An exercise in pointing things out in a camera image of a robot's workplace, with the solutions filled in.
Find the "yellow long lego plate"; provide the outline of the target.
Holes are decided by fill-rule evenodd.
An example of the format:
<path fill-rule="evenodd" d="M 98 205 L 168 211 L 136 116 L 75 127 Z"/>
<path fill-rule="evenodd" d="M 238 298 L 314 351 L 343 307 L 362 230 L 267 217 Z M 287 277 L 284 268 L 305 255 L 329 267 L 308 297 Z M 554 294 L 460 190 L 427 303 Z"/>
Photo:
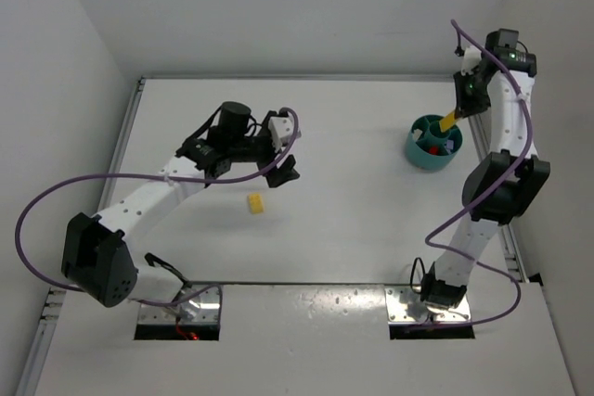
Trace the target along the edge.
<path fill-rule="evenodd" d="M 439 121 L 439 129 L 441 133 L 448 132 L 456 125 L 458 121 L 457 111 L 454 109 Z"/>

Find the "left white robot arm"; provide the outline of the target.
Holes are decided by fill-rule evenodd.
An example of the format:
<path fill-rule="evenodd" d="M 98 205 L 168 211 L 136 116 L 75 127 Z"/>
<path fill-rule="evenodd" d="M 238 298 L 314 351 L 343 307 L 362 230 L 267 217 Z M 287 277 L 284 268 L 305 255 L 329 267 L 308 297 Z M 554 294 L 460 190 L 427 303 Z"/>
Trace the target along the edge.
<path fill-rule="evenodd" d="M 270 110 L 256 123 L 251 109 L 226 101 L 190 134 L 156 175 L 93 216 L 67 225 L 62 274 L 106 308 L 125 300 L 175 306 L 188 285 L 169 262 L 141 252 L 143 238 L 188 198 L 227 185 L 235 163 L 253 163 L 271 188 L 299 178 L 290 149 L 299 137 L 296 113 Z"/>

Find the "yellow lego slope brick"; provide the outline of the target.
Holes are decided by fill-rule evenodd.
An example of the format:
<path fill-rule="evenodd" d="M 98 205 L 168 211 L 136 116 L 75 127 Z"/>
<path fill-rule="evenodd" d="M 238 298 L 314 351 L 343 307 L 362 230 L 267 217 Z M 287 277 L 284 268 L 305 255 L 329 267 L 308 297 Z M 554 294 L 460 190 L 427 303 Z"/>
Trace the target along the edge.
<path fill-rule="evenodd" d="M 247 203 L 251 214 L 261 214 L 265 212 L 265 202 L 261 194 L 249 194 L 247 196 Z"/>

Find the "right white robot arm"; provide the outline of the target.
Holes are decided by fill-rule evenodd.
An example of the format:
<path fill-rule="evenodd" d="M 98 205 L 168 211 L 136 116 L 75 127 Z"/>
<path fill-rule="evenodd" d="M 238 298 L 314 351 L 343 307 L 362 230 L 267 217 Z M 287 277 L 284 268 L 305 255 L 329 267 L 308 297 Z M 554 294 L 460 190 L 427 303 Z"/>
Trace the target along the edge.
<path fill-rule="evenodd" d="M 421 301 L 440 309 L 461 303 L 490 238 L 525 213 L 550 175 L 549 162 L 537 155 L 531 119 L 536 55 L 521 47 L 515 30 L 490 32 L 483 44 L 464 31 L 457 35 L 469 45 L 456 50 L 462 59 L 454 75 L 456 106 L 440 129 L 484 112 L 492 123 L 489 152 L 464 183 L 462 210 L 448 220 L 456 231 L 420 283 Z"/>

